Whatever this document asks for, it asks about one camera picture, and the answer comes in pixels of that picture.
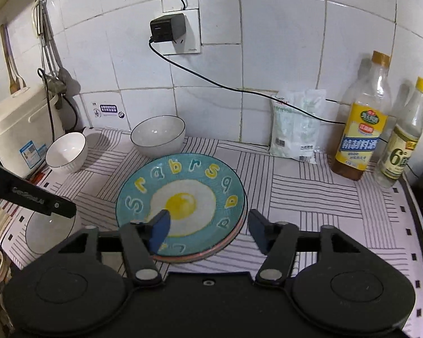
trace vinegar bottle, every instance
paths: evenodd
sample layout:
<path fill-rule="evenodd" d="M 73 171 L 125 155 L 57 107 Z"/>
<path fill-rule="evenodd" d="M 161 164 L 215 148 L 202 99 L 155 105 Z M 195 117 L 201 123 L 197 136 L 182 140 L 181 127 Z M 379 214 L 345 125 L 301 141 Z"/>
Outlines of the vinegar bottle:
<path fill-rule="evenodd" d="M 390 140 L 374 171 L 384 188 L 392 187 L 403 173 L 423 132 L 423 79 L 418 78 L 415 92 L 398 115 Z"/>
<path fill-rule="evenodd" d="M 331 167 L 334 173 L 355 181 L 367 168 L 391 109 L 390 57 L 374 51 L 371 62 L 369 74 L 352 85 L 354 101 Z"/>

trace power outlet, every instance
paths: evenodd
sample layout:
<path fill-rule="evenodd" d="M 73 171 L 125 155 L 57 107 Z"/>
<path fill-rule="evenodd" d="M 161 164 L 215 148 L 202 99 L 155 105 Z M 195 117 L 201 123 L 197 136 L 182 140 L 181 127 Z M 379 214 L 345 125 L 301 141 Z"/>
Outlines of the power outlet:
<path fill-rule="evenodd" d="M 185 15 L 186 33 L 176 42 L 154 43 L 153 47 L 162 55 L 201 53 L 201 32 L 199 10 L 182 10 L 167 12 L 162 16 L 182 13 Z"/>

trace plastic bag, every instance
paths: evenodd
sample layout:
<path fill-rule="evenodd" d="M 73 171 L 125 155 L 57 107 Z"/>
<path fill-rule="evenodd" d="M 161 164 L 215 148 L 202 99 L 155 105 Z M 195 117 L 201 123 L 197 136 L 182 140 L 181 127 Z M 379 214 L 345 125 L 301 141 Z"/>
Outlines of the plastic bag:
<path fill-rule="evenodd" d="M 284 90 L 273 97 L 321 117 L 326 101 L 325 90 Z M 273 125 L 270 154 L 316 164 L 315 150 L 320 121 L 279 102 L 271 101 Z"/>

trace rice cooker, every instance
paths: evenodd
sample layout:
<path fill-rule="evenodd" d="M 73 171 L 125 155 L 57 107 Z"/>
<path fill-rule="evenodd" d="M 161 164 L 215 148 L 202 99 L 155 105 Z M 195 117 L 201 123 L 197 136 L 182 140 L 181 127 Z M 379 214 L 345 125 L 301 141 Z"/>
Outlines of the rice cooker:
<path fill-rule="evenodd" d="M 50 100 L 55 139 L 64 134 L 55 103 Z M 0 102 L 0 163 L 25 178 L 45 160 L 52 129 L 43 85 L 26 87 Z"/>

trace striped tablecloth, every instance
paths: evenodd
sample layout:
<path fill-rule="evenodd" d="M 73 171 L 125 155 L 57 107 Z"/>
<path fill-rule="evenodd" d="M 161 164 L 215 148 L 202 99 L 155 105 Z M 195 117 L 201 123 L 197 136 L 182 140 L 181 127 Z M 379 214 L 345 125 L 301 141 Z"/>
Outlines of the striped tablecloth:
<path fill-rule="evenodd" d="M 68 177 L 44 169 L 38 185 L 72 199 L 84 225 L 115 230 L 119 191 L 150 159 L 136 151 L 129 132 L 92 128 L 84 134 L 89 145 L 84 167 Z M 244 184 L 249 209 L 258 209 L 271 222 L 288 221 L 307 231 L 334 225 L 397 268 L 410 279 L 416 293 L 416 304 L 404 331 L 423 338 L 423 223 L 404 180 L 384 190 L 373 179 L 373 165 L 362 180 L 354 182 L 332 173 L 326 154 L 317 154 L 317 165 L 310 165 L 274 158 L 264 146 L 230 141 L 190 137 L 184 142 L 183 152 L 206 154 L 227 163 Z M 11 204 L 3 207 L 12 220 L 0 236 L 0 244 L 23 268 L 38 257 L 25 239 L 32 212 Z M 107 264 L 123 271 L 122 259 L 106 259 Z M 237 238 L 212 257 L 189 264 L 157 265 L 164 275 L 169 271 L 248 270 L 254 276 L 264 259 L 244 225 Z M 293 275 L 316 259 L 316 253 L 298 253 Z"/>

